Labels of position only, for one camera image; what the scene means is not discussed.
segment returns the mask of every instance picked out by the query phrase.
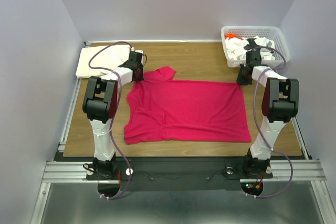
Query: white cloth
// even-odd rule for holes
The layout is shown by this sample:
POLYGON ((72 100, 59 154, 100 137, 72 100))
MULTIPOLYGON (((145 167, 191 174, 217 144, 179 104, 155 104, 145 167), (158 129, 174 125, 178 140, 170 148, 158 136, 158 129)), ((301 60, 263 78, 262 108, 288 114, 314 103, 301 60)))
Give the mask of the white cloth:
MULTIPOLYGON (((255 43, 259 46, 274 48, 275 44, 273 40, 267 39, 265 37, 260 38, 259 36, 254 37, 255 43)), ((226 38, 225 45, 227 49, 227 54, 230 59, 233 60, 246 60, 246 50, 244 47, 248 44, 247 38, 243 40, 238 38, 226 38)), ((272 53, 265 48, 261 48, 260 55, 262 60, 275 60, 272 53)))
MULTIPOLYGON (((91 69, 88 66, 89 60, 105 46, 86 47, 80 52, 79 62, 76 70, 77 78, 89 78, 90 76, 103 76, 110 71, 102 69, 91 69)), ((130 46, 115 45, 98 54, 92 61, 93 67, 105 67, 116 70, 117 67, 128 60, 130 46)))

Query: brown tabletop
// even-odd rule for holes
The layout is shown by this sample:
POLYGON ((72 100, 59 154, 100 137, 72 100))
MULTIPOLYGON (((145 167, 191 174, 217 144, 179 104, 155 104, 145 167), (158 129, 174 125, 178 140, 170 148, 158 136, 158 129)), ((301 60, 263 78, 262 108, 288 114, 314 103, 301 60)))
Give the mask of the brown tabletop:
MULTIPOLYGON (((229 68, 226 63, 221 43, 134 43, 135 49, 142 49, 148 57, 145 71, 152 71, 162 66, 170 66, 177 71, 176 80, 202 80, 235 82, 239 69, 229 68)), ((82 103, 87 79, 83 79, 72 116, 64 156, 93 156, 94 142, 92 127, 82 103)), ((117 111, 112 132, 116 143, 126 156, 244 156, 251 143, 223 142, 187 142, 161 141, 127 145, 123 139, 123 128, 130 118, 130 107, 126 96, 133 84, 122 87, 122 99, 117 111)), ((255 85, 242 86, 247 113, 248 128, 252 142, 258 131, 253 120, 253 95, 255 85)), ((257 99, 257 115, 261 125, 260 109, 264 88, 260 86, 257 99)), ((281 131, 275 149, 288 155, 301 155, 301 149, 292 125, 288 123, 281 131)))

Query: magenta fabric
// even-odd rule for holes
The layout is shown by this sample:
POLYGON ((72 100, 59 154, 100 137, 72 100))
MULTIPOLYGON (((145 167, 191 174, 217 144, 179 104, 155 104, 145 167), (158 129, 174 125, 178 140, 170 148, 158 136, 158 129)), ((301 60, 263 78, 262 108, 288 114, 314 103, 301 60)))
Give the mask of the magenta fabric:
POLYGON ((127 144, 162 140, 251 142, 243 92, 236 83, 173 80, 162 67, 144 73, 127 96, 127 144))

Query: dark gray panel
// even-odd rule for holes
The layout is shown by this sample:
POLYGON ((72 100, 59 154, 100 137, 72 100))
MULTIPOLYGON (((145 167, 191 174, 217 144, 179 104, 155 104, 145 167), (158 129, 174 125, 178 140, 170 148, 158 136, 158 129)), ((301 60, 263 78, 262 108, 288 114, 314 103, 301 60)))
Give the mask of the dark gray panel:
MULTIPOLYGON (((265 183, 263 194, 285 183, 265 183)), ((294 182, 282 195, 252 199, 238 191, 131 192, 100 199, 96 184, 54 184, 42 223, 323 223, 310 182, 294 182)))

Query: purple cable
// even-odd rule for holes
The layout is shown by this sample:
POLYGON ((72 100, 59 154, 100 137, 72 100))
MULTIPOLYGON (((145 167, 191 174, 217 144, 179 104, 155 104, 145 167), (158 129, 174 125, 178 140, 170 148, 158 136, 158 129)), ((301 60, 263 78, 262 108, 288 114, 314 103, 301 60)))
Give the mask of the purple cable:
MULTIPOLYGON (((94 59, 98 54, 100 54, 100 53, 103 52, 104 50, 108 49, 109 47, 114 46, 114 45, 117 45, 117 44, 127 44, 127 45, 130 46, 130 48, 132 48, 132 45, 131 45, 130 43, 128 43, 128 42, 125 42, 125 41, 118 41, 118 42, 112 43, 112 44, 110 44, 110 45, 104 47, 103 49, 101 49, 101 50, 100 50, 99 52, 97 52, 94 56, 92 56, 92 58, 89 60, 89 63, 88 63, 89 68, 91 68, 91 69, 102 69, 102 70, 111 71, 112 73, 114 73, 114 74, 117 76, 117 78, 118 78, 118 82, 119 82, 119 95, 118 95, 117 109, 116 109, 116 110, 118 110, 119 103, 120 103, 120 99, 121 99, 121 92, 122 92, 122 88, 121 88, 121 87, 122 87, 122 83, 121 83, 121 77, 120 77, 120 75, 119 75, 117 72, 115 72, 114 70, 109 69, 109 68, 104 68, 104 67, 93 67, 93 66, 91 65, 91 62, 93 61, 93 59, 94 59)), ((129 171, 131 171, 131 165, 130 165, 130 162, 128 161, 127 157, 123 154, 123 152, 119 149, 119 147, 117 146, 117 144, 116 144, 116 142, 115 142, 115 140, 114 140, 114 138, 113 138, 113 134, 112 134, 112 125, 113 125, 113 121, 114 121, 114 118, 111 120, 111 124, 110 124, 110 129, 111 129, 111 130, 110 130, 110 136, 111 136, 111 139, 112 139, 112 143, 114 144, 114 146, 116 147, 116 149, 118 150, 118 152, 120 153, 120 155, 123 157, 123 159, 126 161, 126 163, 127 163, 127 167, 128 167, 128 169, 129 169, 129 171)), ((107 200, 110 200, 110 199, 118 199, 118 198, 119 198, 121 195, 123 195, 124 192, 127 190, 127 188, 128 188, 128 186, 129 186, 129 183, 130 183, 131 179, 132 179, 132 174, 131 174, 131 172, 130 172, 130 176, 128 177, 127 183, 126 183, 124 189, 121 191, 121 193, 119 193, 119 194, 117 194, 117 195, 114 195, 113 197, 106 197, 106 196, 103 195, 103 194, 99 194, 100 197, 102 197, 102 198, 104 198, 104 199, 107 199, 107 200)))
MULTIPOLYGON (((256 47, 254 49, 259 49, 259 48, 266 48, 266 49, 269 49, 269 50, 273 50, 275 51, 278 55, 280 55, 280 57, 283 59, 283 66, 281 68, 275 68, 276 70, 281 70, 281 69, 284 69, 286 67, 286 59, 285 57, 282 55, 282 53, 280 53, 278 50, 274 49, 274 48, 271 48, 271 47, 264 47, 264 46, 259 46, 259 47, 256 47)), ((288 183, 287 185, 280 191, 278 191, 277 193, 274 193, 274 194, 271 194, 271 195, 265 195, 265 196, 255 196, 255 195, 251 195, 255 198, 260 198, 260 199, 266 199, 266 198, 271 198, 271 197, 274 197, 274 196, 277 196, 281 193, 283 193, 285 190, 287 190, 287 188, 289 187, 290 183, 292 182, 292 179, 293 179, 293 164, 291 162, 291 160, 289 159, 289 157, 283 153, 283 152, 279 152, 279 151, 275 151, 269 144, 269 142, 266 140, 265 136, 263 135, 261 129, 260 129, 260 126, 258 124, 258 120, 257 120, 257 113, 256 113, 256 100, 257 100, 257 91, 258 91, 258 87, 259 87, 259 83, 260 83, 260 80, 261 78, 264 76, 264 74, 270 70, 270 68, 267 68, 265 69, 259 76, 258 80, 257 80, 257 84, 256 84, 256 88, 255 88, 255 91, 254 91, 254 97, 253 97, 253 118, 254 118, 254 122, 256 123, 256 126, 257 126, 257 129, 258 129, 258 132, 261 136, 261 138, 264 140, 265 144, 267 145, 267 147, 269 149, 271 149, 272 152, 274 153, 278 153, 278 154, 281 154, 282 156, 285 157, 285 159, 287 159, 288 163, 289 163, 289 166, 290 166, 290 177, 289 177, 289 180, 288 180, 288 183)))

